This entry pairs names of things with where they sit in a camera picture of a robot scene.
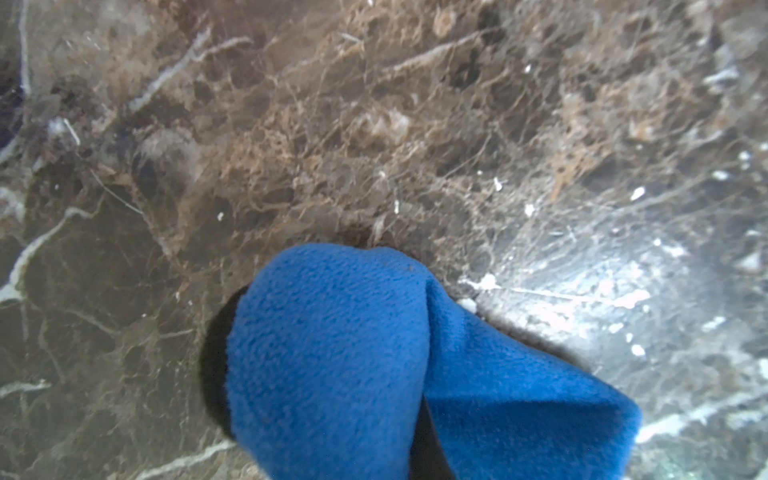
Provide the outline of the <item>blue cleaning cloth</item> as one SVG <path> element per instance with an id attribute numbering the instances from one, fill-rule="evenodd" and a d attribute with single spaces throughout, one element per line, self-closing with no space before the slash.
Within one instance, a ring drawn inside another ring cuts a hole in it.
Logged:
<path id="1" fill-rule="evenodd" d="M 273 479 L 618 479 L 642 423 L 389 248 L 283 251 L 212 319 L 199 372 Z"/>

